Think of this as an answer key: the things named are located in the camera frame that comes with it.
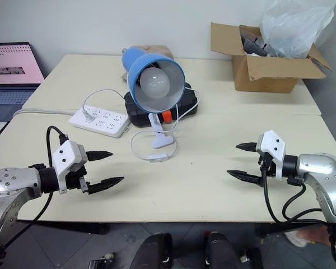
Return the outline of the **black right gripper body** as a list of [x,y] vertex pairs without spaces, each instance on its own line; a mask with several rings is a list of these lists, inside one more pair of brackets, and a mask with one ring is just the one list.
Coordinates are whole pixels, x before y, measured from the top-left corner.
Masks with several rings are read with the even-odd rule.
[[269,153],[262,153],[260,155],[258,164],[261,171],[261,186],[263,187],[267,182],[267,177],[276,176],[276,164],[273,162],[273,157]]

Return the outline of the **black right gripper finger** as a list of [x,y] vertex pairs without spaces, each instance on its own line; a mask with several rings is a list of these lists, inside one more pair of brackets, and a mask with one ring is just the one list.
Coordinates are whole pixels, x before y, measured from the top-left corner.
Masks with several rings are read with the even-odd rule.
[[244,142],[235,146],[237,149],[241,149],[248,152],[256,152],[256,142]]
[[227,173],[240,181],[248,182],[256,185],[262,185],[262,178],[256,175],[248,174],[245,171],[240,170],[228,170]]

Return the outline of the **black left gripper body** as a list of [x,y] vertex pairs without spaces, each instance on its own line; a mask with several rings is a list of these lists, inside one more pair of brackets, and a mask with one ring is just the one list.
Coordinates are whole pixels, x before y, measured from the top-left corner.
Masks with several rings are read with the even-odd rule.
[[67,189],[80,189],[83,193],[88,192],[88,183],[84,176],[87,174],[86,168],[82,166],[77,171],[70,171],[66,175]]

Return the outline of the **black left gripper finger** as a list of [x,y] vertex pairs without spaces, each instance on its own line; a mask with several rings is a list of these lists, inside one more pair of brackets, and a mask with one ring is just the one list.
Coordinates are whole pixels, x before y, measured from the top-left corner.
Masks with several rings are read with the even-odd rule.
[[124,177],[113,177],[104,179],[100,183],[96,183],[93,185],[88,184],[88,194],[94,194],[97,192],[107,190],[120,183],[123,179]]
[[108,151],[86,151],[86,155],[88,161],[98,161],[113,156],[113,153]]

